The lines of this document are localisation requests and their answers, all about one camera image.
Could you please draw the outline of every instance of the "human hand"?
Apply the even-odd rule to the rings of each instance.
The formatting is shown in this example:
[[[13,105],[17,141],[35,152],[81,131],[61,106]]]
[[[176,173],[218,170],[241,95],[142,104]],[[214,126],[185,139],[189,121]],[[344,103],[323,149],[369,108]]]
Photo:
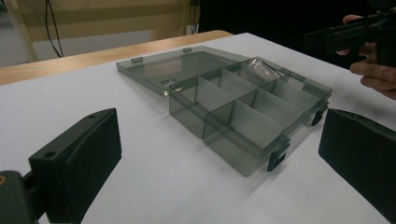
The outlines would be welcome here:
[[[343,23],[361,18],[357,15],[347,15],[343,18]],[[349,49],[337,52],[339,55],[347,55]],[[396,67],[378,64],[376,54],[376,43],[366,43],[359,48],[359,55],[366,59],[353,63],[349,71],[353,74],[362,76],[361,84],[372,88],[392,100],[396,100]]]

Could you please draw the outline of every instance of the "transparent plastic box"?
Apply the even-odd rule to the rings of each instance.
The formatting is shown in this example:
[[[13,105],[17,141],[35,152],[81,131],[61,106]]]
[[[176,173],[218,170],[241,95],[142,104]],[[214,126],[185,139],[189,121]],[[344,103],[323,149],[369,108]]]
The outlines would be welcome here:
[[[177,77],[166,86],[147,84],[157,79],[149,79],[143,67],[173,63],[179,52],[171,53],[170,58],[150,58],[143,67],[120,69],[126,63],[118,63],[118,67],[158,94],[169,95],[170,115],[240,174],[250,176],[264,164],[267,171],[273,171],[285,159],[290,139],[299,128],[316,125],[321,119],[332,89],[263,58],[215,52],[210,49],[204,60],[199,54],[188,54],[189,59],[183,54],[181,61],[189,68],[182,75],[163,76]],[[213,64],[204,65],[206,60]]]

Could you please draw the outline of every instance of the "white tabletop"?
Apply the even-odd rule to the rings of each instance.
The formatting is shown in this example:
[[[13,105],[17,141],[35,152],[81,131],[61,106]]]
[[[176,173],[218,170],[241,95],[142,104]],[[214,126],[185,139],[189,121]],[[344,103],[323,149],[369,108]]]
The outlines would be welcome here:
[[[333,89],[330,108],[396,130],[396,102],[346,69],[250,34],[199,45],[260,56]],[[83,117],[117,108],[122,159],[83,223],[388,223],[319,155],[324,119],[272,172],[243,177],[168,113],[168,98],[119,73],[116,62],[0,86],[0,170],[28,158]],[[44,215],[40,223],[48,223]]]

